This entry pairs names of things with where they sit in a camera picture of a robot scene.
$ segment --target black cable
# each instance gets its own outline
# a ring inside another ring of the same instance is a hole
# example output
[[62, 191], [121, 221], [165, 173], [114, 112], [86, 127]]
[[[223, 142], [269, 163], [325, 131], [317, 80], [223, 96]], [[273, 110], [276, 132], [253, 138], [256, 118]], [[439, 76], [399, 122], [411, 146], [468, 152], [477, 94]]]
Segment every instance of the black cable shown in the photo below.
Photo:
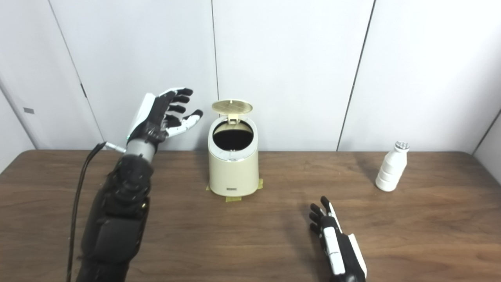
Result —
[[73, 266], [73, 248], [75, 242], [75, 228], [77, 224], [77, 211], [78, 211], [78, 201], [80, 200], [80, 192], [82, 191], [82, 185], [84, 183], [85, 171], [89, 165], [92, 158], [104, 147], [106, 142], [97, 144], [94, 149], [89, 153], [85, 159], [84, 165], [82, 166], [82, 171], [80, 172], [80, 179], [78, 180], [77, 190], [75, 192], [75, 201], [73, 202], [73, 212], [71, 213], [71, 227], [70, 227], [70, 250], [68, 253], [68, 269], [66, 274], [66, 282], [71, 282], [71, 268]]

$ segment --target white robotic hand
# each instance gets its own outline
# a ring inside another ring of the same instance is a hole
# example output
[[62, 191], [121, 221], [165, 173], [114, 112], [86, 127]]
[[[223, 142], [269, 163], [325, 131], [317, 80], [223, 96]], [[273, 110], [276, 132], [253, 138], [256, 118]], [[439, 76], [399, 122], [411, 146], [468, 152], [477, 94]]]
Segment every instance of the white robotic hand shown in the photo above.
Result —
[[331, 202], [322, 196], [324, 212], [316, 204], [311, 204], [310, 229], [320, 238], [320, 246], [331, 267], [330, 282], [365, 282], [367, 267], [360, 252], [355, 235], [346, 235], [341, 230], [336, 212]]
[[193, 90], [188, 88], [171, 88], [158, 96], [146, 94], [127, 139], [141, 137], [157, 146], [166, 138], [188, 131], [201, 119], [201, 110], [181, 119], [168, 112], [184, 113], [186, 108], [177, 103], [188, 103], [192, 94]]

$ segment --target plastic bottle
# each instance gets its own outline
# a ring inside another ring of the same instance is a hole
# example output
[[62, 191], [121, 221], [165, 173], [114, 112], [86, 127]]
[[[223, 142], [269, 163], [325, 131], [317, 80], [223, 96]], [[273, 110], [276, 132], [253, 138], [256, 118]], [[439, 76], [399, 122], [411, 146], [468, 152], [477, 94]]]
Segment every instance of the plastic bottle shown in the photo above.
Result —
[[383, 164], [379, 169], [376, 178], [376, 186], [385, 191], [391, 192], [397, 187], [398, 181], [407, 165], [407, 152], [409, 144], [398, 141], [395, 147], [384, 157]]

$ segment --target cream trash can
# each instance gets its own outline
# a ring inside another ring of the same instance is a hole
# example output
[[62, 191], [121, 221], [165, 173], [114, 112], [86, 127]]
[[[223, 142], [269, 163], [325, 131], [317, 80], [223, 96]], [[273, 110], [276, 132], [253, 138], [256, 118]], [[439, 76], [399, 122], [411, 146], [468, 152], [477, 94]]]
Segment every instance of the cream trash can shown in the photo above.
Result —
[[233, 99], [215, 102], [212, 109], [221, 117], [209, 130], [209, 187], [225, 197], [250, 195], [259, 185], [258, 131], [243, 115], [253, 107]]

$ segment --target trash can lid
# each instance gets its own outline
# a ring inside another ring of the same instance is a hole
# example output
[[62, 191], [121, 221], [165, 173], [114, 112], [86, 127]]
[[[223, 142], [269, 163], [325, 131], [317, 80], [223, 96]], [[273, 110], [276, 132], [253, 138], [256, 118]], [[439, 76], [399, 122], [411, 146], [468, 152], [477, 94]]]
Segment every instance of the trash can lid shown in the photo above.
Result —
[[237, 99], [221, 100], [212, 104], [212, 109], [219, 114], [240, 115], [252, 111], [252, 105]]

